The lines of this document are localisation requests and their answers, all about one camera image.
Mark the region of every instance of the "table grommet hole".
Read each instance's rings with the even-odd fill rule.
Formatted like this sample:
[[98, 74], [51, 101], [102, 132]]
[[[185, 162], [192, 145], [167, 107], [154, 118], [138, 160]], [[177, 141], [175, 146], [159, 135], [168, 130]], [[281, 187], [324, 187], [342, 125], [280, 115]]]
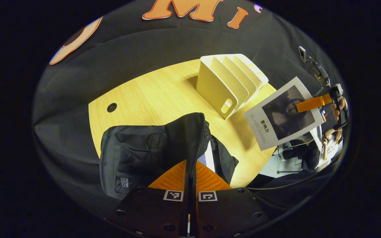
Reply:
[[115, 111], [116, 108], [117, 108], [116, 103], [109, 104], [109, 106], [107, 107], [107, 112], [113, 112]]

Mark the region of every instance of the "backpack zipper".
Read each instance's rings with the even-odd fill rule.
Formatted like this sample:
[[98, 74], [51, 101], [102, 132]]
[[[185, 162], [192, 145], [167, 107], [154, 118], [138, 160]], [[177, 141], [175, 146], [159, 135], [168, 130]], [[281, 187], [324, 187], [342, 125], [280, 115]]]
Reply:
[[200, 155], [201, 149], [205, 148], [205, 150], [207, 150], [208, 145], [206, 146], [206, 143], [207, 143], [207, 141], [209, 141], [209, 139], [207, 139], [208, 138], [207, 132], [208, 132], [209, 125], [210, 124], [204, 120], [204, 132], [203, 132], [203, 136], [202, 136], [202, 141], [199, 143], [198, 152], [196, 153], [196, 158], [193, 161], [192, 173], [190, 174], [191, 178], [193, 178], [193, 173], [195, 172], [195, 169], [196, 169], [196, 162], [198, 161], [198, 158], [202, 156], [202, 155]]

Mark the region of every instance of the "black bag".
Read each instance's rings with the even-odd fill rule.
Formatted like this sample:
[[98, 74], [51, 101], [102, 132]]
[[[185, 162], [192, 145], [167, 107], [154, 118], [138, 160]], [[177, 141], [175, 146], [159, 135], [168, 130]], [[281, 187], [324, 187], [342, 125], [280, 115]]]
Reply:
[[148, 186], [183, 160], [196, 164], [212, 144], [216, 171], [230, 183], [237, 160], [215, 137], [203, 113], [184, 115], [164, 126], [115, 126], [101, 142], [100, 176], [104, 192], [124, 199], [130, 190]]

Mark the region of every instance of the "wooden tabletop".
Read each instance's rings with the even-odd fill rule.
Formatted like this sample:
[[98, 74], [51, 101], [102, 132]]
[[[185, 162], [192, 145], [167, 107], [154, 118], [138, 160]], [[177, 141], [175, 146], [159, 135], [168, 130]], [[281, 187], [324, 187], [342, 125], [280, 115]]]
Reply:
[[[224, 120], [195, 89], [200, 63], [196, 59], [158, 69], [92, 101], [89, 122], [98, 156], [101, 155], [102, 135], [112, 126], [165, 125], [185, 114], [202, 112], [210, 124], [211, 134], [239, 160], [230, 186], [248, 185], [263, 169], [274, 148], [260, 150], [244, 112], [276, 90], [267, 83], [252, 101]], [[112, 103], [116, 103], [117, 108], [110, 113], [107, 108]]]

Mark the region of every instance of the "qr-like marker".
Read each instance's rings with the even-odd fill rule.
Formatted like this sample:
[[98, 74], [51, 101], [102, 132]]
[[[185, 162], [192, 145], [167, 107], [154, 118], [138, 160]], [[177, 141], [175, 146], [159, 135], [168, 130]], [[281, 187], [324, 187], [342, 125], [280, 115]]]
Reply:
[[183, 201], [183, 192], [182, 191], [167, 190], [167, 191], [165, 191], [163, 200], [182, 202]]
[[216, 191], [199, 192], [198, 193], [198, 201], [200, 201], [200, 202], [217, 201]]

